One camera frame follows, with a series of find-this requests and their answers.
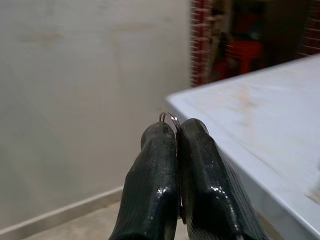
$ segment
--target tiled floor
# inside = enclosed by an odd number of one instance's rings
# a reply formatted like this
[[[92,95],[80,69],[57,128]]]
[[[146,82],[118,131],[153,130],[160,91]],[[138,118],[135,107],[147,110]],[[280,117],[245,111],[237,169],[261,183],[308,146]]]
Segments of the tiled floor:
[[[40,232],[25,240],[107,240],[114,228],[119,203]],[[175,240],[188,240],[187,228],[178,221]]]

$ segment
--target brick wall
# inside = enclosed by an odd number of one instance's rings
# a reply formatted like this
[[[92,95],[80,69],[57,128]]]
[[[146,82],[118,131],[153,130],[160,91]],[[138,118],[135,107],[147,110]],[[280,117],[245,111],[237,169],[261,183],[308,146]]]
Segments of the brick wall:
[[[209,22],[211,0],[191,1],[191,86],[205,82],[209,62]]]
[[[320,1],[312,0],[306,19],[297,57],[307,57],[320,53]]]

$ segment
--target black rubber grip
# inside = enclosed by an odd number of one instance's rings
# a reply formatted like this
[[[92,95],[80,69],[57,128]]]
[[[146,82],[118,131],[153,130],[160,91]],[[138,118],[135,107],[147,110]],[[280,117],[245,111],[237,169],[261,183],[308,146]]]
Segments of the black rubber grip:
[[[141,152],[128,172],[110,240],[173,240],[178,216],[175,136],[163,122],[141,137]]]
[[[191,240],[267,240],[239,178],[197,119],[180,128],[178,171]]]

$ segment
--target white skirting board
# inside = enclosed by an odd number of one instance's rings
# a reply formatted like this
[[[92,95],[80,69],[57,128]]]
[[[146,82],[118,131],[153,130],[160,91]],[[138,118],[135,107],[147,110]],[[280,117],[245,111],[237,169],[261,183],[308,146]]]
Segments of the white skirting board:
[[[118,187],[2,229],[0,230],[0,240],[21,240],[100,208],[105,208],[120,201],[122,191],[123,187]]]

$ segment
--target white wall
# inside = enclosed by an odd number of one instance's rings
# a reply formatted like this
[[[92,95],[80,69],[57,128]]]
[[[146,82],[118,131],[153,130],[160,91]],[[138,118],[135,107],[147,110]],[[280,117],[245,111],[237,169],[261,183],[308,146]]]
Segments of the white wall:
[[[187,0],[0,1],[0,229],[119,187],[189,86]]]

